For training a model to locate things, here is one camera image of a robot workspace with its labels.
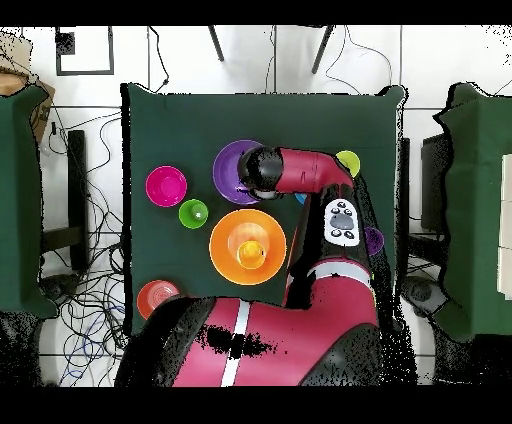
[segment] cardboard box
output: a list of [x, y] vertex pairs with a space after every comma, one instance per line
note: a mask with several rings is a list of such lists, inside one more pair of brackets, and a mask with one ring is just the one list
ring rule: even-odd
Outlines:
[[41, 87], [49, 94], [48, 98], [34, 110], [32, 118], [30, 119], [30, 122], [32, 123], [32, 131], [34, 131], [34, 137], [38, 143], [41, 143], [44, 136], [44, 131], [46, 129], [46, 124], [48, 124], [48, 116], [50, 114], [50, 108], [53, 104], [55, 88], [49, 86], [48, 84], [44, 84], [39, 80], [36, 82], [36, 85]]
[[27, 80], [25, 76], [0, 73], [0, 95], [10, 96], [17, 93], [25, 87]]
[[[10, 96], [20, 91], [27, 84], [27, 77], [13, 74], [1, 74], [0, 73], [0, 95]], [[45, 90], [49, 97], [43, 103], [37, 106], [30, 117], [30, 124], [34, 137], [38, 143], [41, 143], [46, 124], [48, 123], [48, 115], [52, 106], [53, 97], [55, 95], [55, 89], [39, 80], [36, 81], [36, 85]]]
[[0, 72], [30, 75], [32, 42], [0, 31]]

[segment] white stripe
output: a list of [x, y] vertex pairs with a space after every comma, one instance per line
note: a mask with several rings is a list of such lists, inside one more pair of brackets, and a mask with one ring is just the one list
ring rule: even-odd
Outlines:
[[317, 280], [320, 278], [332, 277], [333, 274], [337, 274], [340, 277], [349, 277], [357, 280], [363, 283], [370, 290], [372, 289], [370, 285], [370, 274], [356, 264], [349, 262], [324, 262], [311, 268], [308, 272], [308, 276], [311, 275], [313, 271], [316, 272]]
[[[235, 331], [233, 331], [234, 334], [243, 334], [245, 336], [247, 323], [249, 322], [250, 309], [251, 304], [249, 302], [240, 300], [240, 306], [238, 307], [238, 315], [235, 323]], [[226, 367], [224, 368], [224, 374], [220, 384], [221, 387], [229, 387], [235, 383], [236, 371], [238, 370], [238, 363], [240, 362], [240, 359], [230, 359], [230, 354], [231, 351], [229, 351], [228, 358], [226, 360]]]

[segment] purple cup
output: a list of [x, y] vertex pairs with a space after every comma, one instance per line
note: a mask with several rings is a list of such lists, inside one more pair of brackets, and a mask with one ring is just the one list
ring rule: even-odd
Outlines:
[[377, 228], [366, 227], [364, 229], [366, 238], [366, 246], [368, 247], [368, 255], [374, 256], [384, 247], [384, 236]]

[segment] chair leg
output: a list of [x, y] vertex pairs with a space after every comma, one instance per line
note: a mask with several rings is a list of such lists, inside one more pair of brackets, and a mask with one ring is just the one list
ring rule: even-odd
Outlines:
[[217, 56], [221, 62], [224, 62], [224, 55], [222, 54], [222, 50], [220, 48], [217, 32], [215, 31], [215, 25], [208, 25], [208, 29], [210, 30], [210, 35], [212, 36], [212, 41], [213, 45], [215, 46], [215, 50], [217, 51]]
[[318, 49], [318, 53], [316, 54], [315, 63], [313, 64], [313, 69], [311, 72], [313, 74], [316, 74], [316, 71], [318, 71], [318, 67], [320, 66], [320, 61], [322, 60], [322, 56], [324, 55], [325, 48], [327, 47], [327, 41], [329, 41], [329, 37], [332, 34], [332, 31], [334, 30], [334, 25], [327, 25], [327, 28], [325, 28], [324, 37], [322, 38], [322, 42], [320, 43], [320, 48]]

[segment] button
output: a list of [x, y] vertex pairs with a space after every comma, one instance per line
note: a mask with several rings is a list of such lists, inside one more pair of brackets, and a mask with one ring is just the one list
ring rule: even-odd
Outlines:
[[354, 229], [354, 221], [350, 216], [338, 214], [331, 217], [331, 227], [339, 230], [352, 230]]

